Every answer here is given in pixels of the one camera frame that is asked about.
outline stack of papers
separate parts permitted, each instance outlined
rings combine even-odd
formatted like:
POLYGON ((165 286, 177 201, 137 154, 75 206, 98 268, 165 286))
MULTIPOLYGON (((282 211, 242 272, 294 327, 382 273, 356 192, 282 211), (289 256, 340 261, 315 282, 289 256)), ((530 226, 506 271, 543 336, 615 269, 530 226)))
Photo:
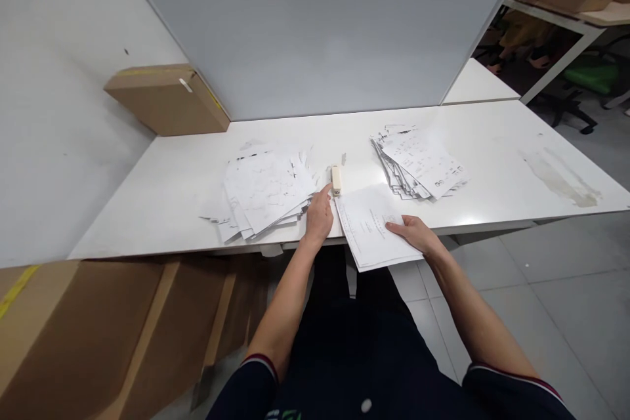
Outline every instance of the stack of papers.
POLYGON ((389 186, 403 200, 450 196, 470 179, 464 166, 441 143, 427 139, 414 126, 387 125, 370 141, 389 186))
POLYGON ((315 185, 303 153, 258 145, 228 163, 223 192, 220 207, 210 203, 200 216, 218 224, 225 243, 238 234, 248 240, 274 226, 296 223, 315 185))
POLYGON ((404 224, 387 185, 376 184, 335 198, 339 220, 359 272, 424 259, 406 240, 385 228, 404 224))

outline person's right hand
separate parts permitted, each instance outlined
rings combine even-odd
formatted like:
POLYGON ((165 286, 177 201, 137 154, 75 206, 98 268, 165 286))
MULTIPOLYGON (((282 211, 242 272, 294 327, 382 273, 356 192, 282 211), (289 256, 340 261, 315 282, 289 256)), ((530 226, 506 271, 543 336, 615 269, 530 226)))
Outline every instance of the person's right hand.
POLYGON ((432 255, 440 250, 446 250, 440 238, 418 217, 402 215, 403 225, 387 222, 385 228, 392 233, 401 235, 411 246, 420 250, 422 254, 432 255))
POLYGON ((312 241, 317 249, 321 248, 333 226, 333 211, 330 209, 332 182, 313 195, 313 200, 306 211, 306 233, 304 238, 312 241))

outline person's left hand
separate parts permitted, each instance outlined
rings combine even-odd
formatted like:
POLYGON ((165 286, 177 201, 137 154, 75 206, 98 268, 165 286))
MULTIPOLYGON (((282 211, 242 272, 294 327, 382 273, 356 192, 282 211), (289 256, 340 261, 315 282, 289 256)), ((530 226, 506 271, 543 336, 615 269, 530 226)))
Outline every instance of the person's left hand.
POLYGON ((333 188, 332 183, 328 184, 319 192, 313 195, 308 211, 306 211, 306 233, 304 238, 313 244, 321 246, 328 237, 330 229, 333 227, 333 211, 330 208, 330 195, 328 192, 333 188))

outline desk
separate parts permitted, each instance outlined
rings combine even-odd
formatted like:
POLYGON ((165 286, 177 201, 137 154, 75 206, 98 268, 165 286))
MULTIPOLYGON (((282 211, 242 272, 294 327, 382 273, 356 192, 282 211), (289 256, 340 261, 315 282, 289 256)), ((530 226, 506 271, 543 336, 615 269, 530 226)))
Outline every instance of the desk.
POLYGON ((443 105, 495 100, 518 100, 520 95, 505 82, 483 67, 477 59, 470 58, 464 65, 453 87, 446 94, 443 105))
MULTIPOLYGON (((528 103, 536 95, 538 95, 548 84, 555 79, 573 60, 578 57, 588 46, 593 44, 599 35, 607 28, 630 24, 630 5, 622 5, 613 2, 606 9, 597 12, 584 13, 568 13, 561 12, 549 5, 539 2, 528 2, 526 0, 504 0, 503 4, 514 10, 521 11, 530 16, 535 16, 546 22, 566 28, 573 32, 579 33, 582 37, 564 56, 541 77, 538 82, 520 99, 523 103, 528 103)), ((609 101, 607 108, 623 102, 625 95, 609 101)))
MULTIPOLYGON (((439 138, 471 175, 456 195, 436 203, 391 195, 401 214, 419 215, 438 234, 524 228, 532 221, 630 209, 627 190, 517 100, 242 121, 225 133, 156 138, 70 257, 225 248, 216 226, 198 218, 199 208, 207 198, 221 198, 226 162, 247 141, 290 143, 307 151, 311 170, 321 175, 346 154, 342 192, 351 192, 387 181, 368 137, 397 123, 417 125, 439 138), (549 174, 544 162, 532 159, 536 150, 557 156, 556 167, 591 187, 597 204, 575 205, 571 186, 558 185, 553 169, 549 174)), ((249 245, 295 242, 305 224, 302 218, 249 245)), ((330 238, 341 236, 335 216, 330 238)), ((239 238, 229 246, 245 245, 239 238)))

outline tiled floor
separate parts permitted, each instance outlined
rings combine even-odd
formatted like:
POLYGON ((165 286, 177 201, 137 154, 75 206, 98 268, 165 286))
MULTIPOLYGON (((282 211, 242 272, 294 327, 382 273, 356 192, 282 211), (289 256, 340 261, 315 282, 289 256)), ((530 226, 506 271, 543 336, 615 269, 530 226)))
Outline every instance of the tiled floor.
MULTIPOLYGON (((593 134, 579 134, 573 121, 558 132, 630 188, 630 117, 583 108, 600 122, 593 134)), ((630 213, 550 223, 452 253, 578 419, 630 420, 630 213)), ((470 358, 430 268, 391 271, 440 370, 461 382, 470 358)), ((348 280, 353 294, 356 278, 348 280)))

